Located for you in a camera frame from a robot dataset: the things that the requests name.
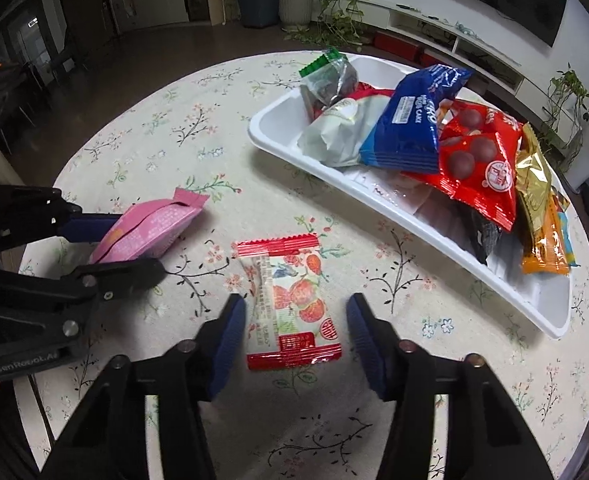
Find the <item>red white fruit candy wrapper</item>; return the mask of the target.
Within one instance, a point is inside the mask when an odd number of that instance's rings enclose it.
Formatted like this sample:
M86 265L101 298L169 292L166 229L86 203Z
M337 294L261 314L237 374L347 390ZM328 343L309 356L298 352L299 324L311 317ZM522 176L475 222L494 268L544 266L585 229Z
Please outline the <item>red white fruit candy wrapper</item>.
M252 298L249 370L283 370L342 357L338 331L322 295L325 274L315 234L243 240L235 254Z

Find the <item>pink snack bar wrapper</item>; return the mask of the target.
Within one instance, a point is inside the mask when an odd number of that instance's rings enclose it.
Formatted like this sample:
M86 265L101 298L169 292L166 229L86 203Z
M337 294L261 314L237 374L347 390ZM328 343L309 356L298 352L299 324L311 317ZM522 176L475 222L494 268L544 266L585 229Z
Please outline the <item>pink snack bar wrapper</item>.
M208 200L208 195L176 188L172 198L131 206L97 245L89 263L161 258Z

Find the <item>red chocolate ball bag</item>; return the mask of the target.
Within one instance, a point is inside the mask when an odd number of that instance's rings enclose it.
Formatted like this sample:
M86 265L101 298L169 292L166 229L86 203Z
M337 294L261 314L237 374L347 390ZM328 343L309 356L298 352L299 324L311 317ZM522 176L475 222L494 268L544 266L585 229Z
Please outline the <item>red chocolate ball bag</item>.
M406 176L476 209L509 232L517 216L515 163L523 124L492 106L456 100L439 139L435 174Z

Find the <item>gold snack wrapper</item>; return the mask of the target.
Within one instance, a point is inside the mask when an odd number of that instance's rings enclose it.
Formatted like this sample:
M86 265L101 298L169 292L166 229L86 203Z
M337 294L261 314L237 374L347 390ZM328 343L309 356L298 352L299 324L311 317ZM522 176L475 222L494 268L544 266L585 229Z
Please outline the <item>gold snack wrapper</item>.
M552 177L539 140L529 122L523 124L521 131L523 134L515 161L516 188L532 243L535 243L543 232Z

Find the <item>black snack pouch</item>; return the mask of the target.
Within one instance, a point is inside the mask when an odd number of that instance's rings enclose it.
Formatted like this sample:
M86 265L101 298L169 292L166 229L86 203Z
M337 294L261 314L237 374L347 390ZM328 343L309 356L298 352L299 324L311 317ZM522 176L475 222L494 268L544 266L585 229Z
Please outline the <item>black snack pouch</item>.
M483 217L476 209L468 212L467 220L473 253L480 263L487 264L503 232L497 224Z

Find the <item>orange snack bar wrapper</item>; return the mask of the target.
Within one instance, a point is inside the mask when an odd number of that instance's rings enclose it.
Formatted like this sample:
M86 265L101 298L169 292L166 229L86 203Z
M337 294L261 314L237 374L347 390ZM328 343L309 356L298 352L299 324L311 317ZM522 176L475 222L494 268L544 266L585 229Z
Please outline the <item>orange snack bar wrapper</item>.
M563 229L552 193L549 193L546 201L541 228L534 231L531 242L523 250L521 268L524 274L545 272L567 275L570 272Z

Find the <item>dark grey plant pot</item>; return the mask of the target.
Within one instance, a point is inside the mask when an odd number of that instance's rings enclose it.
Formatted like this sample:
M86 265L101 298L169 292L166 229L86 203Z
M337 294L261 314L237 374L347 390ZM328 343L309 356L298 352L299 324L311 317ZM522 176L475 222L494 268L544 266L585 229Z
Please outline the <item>dark grey plant pot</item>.
M241 25L246 28L267 28L279 21L279 0L237 0Z

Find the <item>white TV cabinet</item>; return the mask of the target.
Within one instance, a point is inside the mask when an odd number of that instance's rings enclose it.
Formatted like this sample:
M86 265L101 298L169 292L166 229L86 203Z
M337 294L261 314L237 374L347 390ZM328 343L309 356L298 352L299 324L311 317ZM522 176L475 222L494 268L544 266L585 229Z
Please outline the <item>white TV cabinet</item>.
M520 63L473 32L465 32L463 25L383 0L360 0L359 8L364 24L412 40L430 50L432 56L439 54L471 67L544 119L553 110L547 90Z

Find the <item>white plastic tray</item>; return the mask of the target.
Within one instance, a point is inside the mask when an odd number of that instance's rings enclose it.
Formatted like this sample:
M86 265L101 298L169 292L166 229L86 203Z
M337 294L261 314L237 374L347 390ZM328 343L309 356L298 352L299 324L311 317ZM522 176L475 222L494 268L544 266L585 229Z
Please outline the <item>white plastic tray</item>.
M268 104L250 120L249 138L260 150L302 169L383 214L488 285L554 339L570 325L572 281L568 275L523 273L523 244L504 234L481 263L453 200L431 186L386 169L331 168L301 152L298 141L311 118L299 87Z

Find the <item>floral tablecloth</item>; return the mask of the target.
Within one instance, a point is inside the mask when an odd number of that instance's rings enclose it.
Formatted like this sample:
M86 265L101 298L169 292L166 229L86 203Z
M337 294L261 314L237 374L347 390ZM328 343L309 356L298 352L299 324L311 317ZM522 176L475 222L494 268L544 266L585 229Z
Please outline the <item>floral tablecloth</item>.
M252 301L274 284L286 334L308 328L341 344L339 360L249 370L243 356L203 409L222 479L370 479L393 408L368 388L345 326L360 292L398 333L437 356L485 356L529 424L554 476L589 423L589 238L567 217L578 266L572 294L543 304L567 326L554 340L417 234L251 143L251 118L299 86L309 52L240 58L168 84L100 129L57 172L64 197L97 212L168 198L206 207L164 257L151 292L94 317L78 361L20 387L26 430L44 460L50 442L112 356L159 356L217 316L230 294Z

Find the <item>blue roll cake wrapper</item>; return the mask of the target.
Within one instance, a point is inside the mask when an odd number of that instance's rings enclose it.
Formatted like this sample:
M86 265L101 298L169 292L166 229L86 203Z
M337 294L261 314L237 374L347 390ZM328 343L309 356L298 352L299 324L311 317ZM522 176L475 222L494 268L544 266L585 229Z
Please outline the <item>blue roll cake wrapper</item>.
M472 70L436 64L406 75L360 148L366 166L436 174L439 171L438 108L452 101Z

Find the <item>white plant pot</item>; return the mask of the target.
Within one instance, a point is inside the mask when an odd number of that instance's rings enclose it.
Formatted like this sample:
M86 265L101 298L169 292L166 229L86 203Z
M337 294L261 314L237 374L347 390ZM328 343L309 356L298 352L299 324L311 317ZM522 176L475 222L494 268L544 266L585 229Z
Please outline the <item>white plant pot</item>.
M307 29L312 13L313 0L279 0L279 18L285 32Z

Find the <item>green red seaweed snack bag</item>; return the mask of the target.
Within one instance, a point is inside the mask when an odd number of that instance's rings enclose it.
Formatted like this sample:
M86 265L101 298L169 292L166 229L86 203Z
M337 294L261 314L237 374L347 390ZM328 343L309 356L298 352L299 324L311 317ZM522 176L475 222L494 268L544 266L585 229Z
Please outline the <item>green red seaweed snack bag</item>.
M335 48L299 70L302 99L312 120L357 90L359 75L348 58Z

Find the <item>blue cartoon snack bag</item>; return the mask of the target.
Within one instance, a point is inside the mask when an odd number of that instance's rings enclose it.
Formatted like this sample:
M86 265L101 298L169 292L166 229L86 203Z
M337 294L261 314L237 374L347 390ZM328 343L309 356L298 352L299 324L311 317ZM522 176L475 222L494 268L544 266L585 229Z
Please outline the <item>blue cartoon snack bag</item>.
M570 205L569 200L563 195L562 192L555 186L552 186L552 193L553 199L555 203L555 207L557 210L557 216L560 222L561 232L563 233L563 240L564 240L564 250L566 255L566 260L568 266L571 268L576 268L579 266L577 263L577 259L575 258L575 251L572 247L570 232L569 232L569 222L567 216L567 209Z

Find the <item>white pale green snack bag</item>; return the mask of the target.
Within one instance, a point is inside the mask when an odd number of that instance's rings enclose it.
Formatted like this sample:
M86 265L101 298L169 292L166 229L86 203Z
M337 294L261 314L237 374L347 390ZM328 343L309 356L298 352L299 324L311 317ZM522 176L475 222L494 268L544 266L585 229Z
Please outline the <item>white pale green snack bag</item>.
M325 166L340 168L360 162L360 149L387 107L390 96L368 94L345 98L303 130L298 148Z

